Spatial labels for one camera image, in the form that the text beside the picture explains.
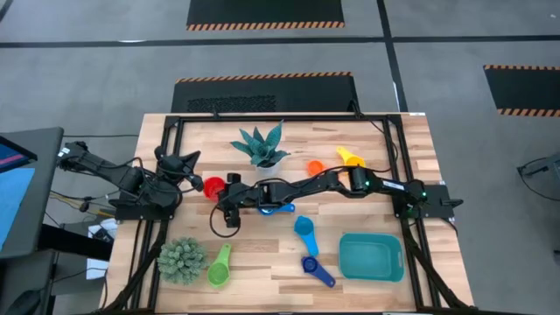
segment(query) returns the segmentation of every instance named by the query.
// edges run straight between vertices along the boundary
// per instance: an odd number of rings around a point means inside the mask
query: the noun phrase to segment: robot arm
[[[124,194],[109,201],[117,208],[117,220],[169,220],[182,200],[180,182],[187,180],[193,189],[203,189],[202,179],[193,173],[199,156],[200,151],[184,157],[166,156],[158,147],[157,171],[153,172],[144,169],[140,158],[135,158],[140,166],[113,164],[90,153],[85,143],[73,142],[62,148],[58,164],[65,171],[86,172],[117,186]]]
[[[350,187],[339,180],[339,173],[347,172]],[[337,192],[347,198],[364,198],[371,193],[382,193],[401,197],[413,211],[425,202],[424,183],[413,180],[409,183],[378,178],[374,171],[358,166],[342,166],[340,170],[327,170],[319,175],[289,183],[286,181],[261,181],[253,186],[241,182],[241,175],[229,173],[224,190],[218,194],[218,208],[224,213],[228,228],[238,228],[241,224],[239,208],[278,208],[291,203],[296,198],[322,192]]]

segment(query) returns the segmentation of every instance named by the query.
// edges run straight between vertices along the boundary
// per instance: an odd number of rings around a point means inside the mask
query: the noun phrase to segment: teal plastic bin
[[[404,275],[403,248],[391,234],[344,234],[339,267],[348,279],[399,282]]]

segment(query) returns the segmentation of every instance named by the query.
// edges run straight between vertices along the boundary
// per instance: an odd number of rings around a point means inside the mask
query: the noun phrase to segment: potted plant
[[[165,281],[188,285],[208,266],[207,252],[192,237],[173,240],[162,246],[157,266]]]
[[[231,143],[237,150],[245,152],[251,157],[251,164],[255,165],[256,170],[262,176],[270,177],[276,174],[279,168],[278,162],[280,162],[283,157],[290,155],[290,153],[286,151],[277,150],[277,146],[280,144],[280,138],[282,137],[282,122],[283,121],[269,132],[266,136],[266,140],[259,132],[259,129],[255,127],[253,136],[247,131],[239,129],[246,143],[241,143],[239,141],[233,141]]]

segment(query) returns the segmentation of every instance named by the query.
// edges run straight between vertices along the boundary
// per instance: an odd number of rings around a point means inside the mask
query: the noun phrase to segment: floor mat
[[[344,27],[340,0],[192,0],[188,31]]]
[[[350,72],[231,75],[177,80],[172,113],[348,111]]]
[[[560,116],[560,66],[484,66],[498,113]]]

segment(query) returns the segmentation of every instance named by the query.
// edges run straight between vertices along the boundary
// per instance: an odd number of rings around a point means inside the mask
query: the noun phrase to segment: concrete floor
[[[347,28],[339,30],[188,33],[188,4],[14,0],[0,22],[0,42],[382,35],[373,0],[343,0]],[[560,33],[555,0],[386,5],[398,37]],[[497,115],[482,67],[560,66],[560,43],[418,43],[395,49],[409,111],[427,113],[444,180],[453,197],[465,200],[457,226],[476,305],[557,314],[560,266],[552,249],[560,249],[560,209],[529,192],[515,167],[560,151],[560,121]],[[384,44],[0,49],[0,131],[62,126],[67,134],[137,133],[144,113],[170,111],[177,78],[308,71],[352,71],[362,110],[397,111]],[[87,142],[114,161],[131,158],[136,146],[135,138]],[[529,183],[560,197],[551,178]],[[57,171],[53,189],[96,195],[112,187]],[[83,218],[56,201],[47,211],[61,222]],[[99,294],[59,298],[55,313],[89,312]]]

